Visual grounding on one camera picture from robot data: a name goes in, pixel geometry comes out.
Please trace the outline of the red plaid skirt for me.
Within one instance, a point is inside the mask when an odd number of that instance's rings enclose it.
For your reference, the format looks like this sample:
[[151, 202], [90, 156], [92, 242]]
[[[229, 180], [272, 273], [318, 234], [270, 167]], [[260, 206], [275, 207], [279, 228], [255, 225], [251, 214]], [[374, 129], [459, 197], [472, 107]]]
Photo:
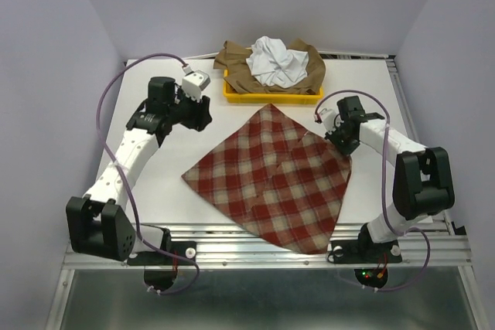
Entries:
[[319, 254], [336, 228], [351, 168], [350, 157], [268, 104], [182, 179], [249, 233]]

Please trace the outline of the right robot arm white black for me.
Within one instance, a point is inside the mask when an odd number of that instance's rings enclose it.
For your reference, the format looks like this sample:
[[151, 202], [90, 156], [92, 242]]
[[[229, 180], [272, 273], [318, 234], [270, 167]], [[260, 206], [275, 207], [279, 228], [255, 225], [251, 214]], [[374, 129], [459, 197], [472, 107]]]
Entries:
[[336, 110], [318, 106], [315, 120], [324, 125], [326, 140], [341, 155], [365, 145], [381, 156], [382, 210], [362, 225], [357, 238], [331, 243], [328, 258], [335, 264], [370, 264], [381, 258], [397, 263], [398, 237], [417, 231], [419, 222], [455, 202], [449, 155], [444, 148], [428, 148], [393, 129], [385, 107], [365, 111], [362, 92], [344, 93]]

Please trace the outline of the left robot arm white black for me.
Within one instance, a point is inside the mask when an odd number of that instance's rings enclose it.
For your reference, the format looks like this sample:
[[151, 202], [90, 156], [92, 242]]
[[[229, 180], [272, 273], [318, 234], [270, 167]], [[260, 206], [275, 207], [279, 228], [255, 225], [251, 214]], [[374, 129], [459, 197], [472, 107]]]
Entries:
[[212, 121], [210, 98], [203, 94], [209, 83], [209, 75], [200, 70], [185, 75], [181, 83], [171, 77], [150, 79], [147, 98], [128, 120], [100, 177], [83, 196], [67, 203], [74, 252], [118, 261], [145, 252], [157, 264], [172, 256], [169, 230], [131, 223], [125, 207], [145, 165], [175, 125], [201, 132]]

